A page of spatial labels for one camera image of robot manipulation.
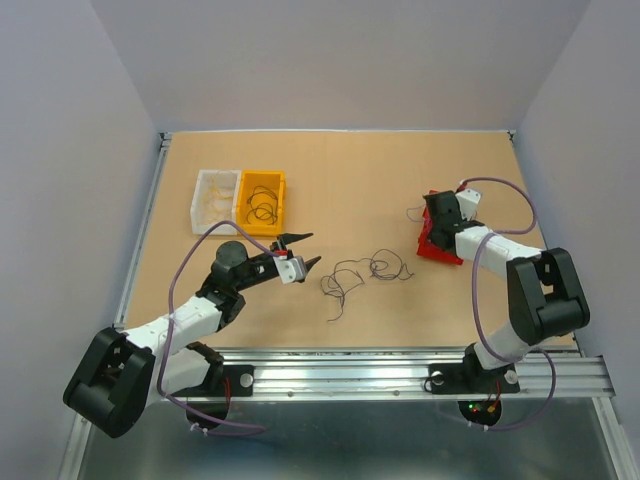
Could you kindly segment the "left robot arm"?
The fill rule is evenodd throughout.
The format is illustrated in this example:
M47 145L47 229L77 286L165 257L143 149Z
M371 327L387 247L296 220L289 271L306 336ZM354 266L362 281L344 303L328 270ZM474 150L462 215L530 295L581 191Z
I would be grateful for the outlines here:
M150 405L184 389L215 392L223 358L201 338L230 325L244 308L243 291L278 279L302 283L319 262L296 255L300 234L282 234L250 256L239 241L216 250L201 287L167 314L124 331L107 327L90 342L63 393L63 402L112 438L128 432Z

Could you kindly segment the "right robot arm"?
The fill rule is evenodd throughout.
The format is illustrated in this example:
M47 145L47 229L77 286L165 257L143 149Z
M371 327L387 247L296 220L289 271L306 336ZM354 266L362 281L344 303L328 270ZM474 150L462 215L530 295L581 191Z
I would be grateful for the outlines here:
M461 361L430 366L425 389L436 395L517 393L515 365L553 337L586 327L590 309L570 253L519 244L474 219L478 192L425 195L427 243L504 279L508 318L481 333Z

